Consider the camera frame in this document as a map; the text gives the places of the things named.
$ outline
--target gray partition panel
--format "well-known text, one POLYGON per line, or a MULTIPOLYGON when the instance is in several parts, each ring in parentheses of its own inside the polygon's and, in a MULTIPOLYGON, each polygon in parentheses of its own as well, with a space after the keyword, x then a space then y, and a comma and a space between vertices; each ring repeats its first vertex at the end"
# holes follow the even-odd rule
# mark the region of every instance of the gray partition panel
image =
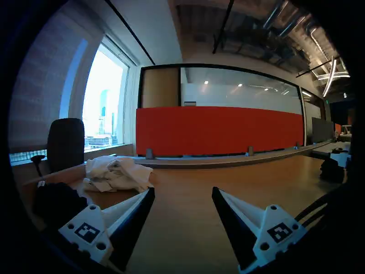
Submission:
POLYGON ((323 142, 334 137, 334 124, 312 117, 313 142, 323 142))

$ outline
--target glass partition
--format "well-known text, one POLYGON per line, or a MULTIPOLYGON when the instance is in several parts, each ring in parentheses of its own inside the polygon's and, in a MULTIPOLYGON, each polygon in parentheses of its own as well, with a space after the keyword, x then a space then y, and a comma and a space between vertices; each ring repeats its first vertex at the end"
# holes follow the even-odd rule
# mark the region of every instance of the glass partition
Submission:
POLYGON ((248 72, 221 68, 181 68, 181 105, 230 106, 302 115, 298 88, 248 72))

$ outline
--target office chair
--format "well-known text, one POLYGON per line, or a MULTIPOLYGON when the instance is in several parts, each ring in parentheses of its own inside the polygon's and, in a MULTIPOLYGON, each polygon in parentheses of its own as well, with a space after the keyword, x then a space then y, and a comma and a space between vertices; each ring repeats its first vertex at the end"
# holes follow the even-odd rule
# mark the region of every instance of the office chair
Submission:
MULTIPOLYGON (((47 160, 51 173, 83 163, 84 137, 83 122, 80 119, 53 121, 47 140, 47 160)), ((40 177, 39 163, 44 157, 45 155, 36 155, 31 158, 40 177)))

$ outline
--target white cloth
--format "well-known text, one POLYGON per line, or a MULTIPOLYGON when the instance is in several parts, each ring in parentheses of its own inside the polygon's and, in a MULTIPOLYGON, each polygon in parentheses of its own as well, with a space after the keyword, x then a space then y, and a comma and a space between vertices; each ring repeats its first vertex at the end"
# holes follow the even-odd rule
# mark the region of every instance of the white cloth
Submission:
POLYGON ((100 156, 86 163, 83 187, 90 191, 136 189, 139 192, 153 187, 148 181, 153 169, 135 164, 127 157, 100 156))

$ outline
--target orange panel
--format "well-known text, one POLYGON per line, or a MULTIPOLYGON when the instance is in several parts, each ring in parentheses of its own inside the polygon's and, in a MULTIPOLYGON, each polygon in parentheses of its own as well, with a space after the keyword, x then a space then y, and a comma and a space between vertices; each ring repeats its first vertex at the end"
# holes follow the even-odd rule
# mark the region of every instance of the orange panel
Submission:
POLYGON ((334 125, 334 128, 335 128, 335 130, 336 130, 339 134, 341 134, 341 125, 339 125, 339 124, 335 124, 335 125, 334 125))
POLYGON ((303 145, 303 116, 240 107, 137 109, 136 149, 145 155, 201 155, 267 151, 303 145))

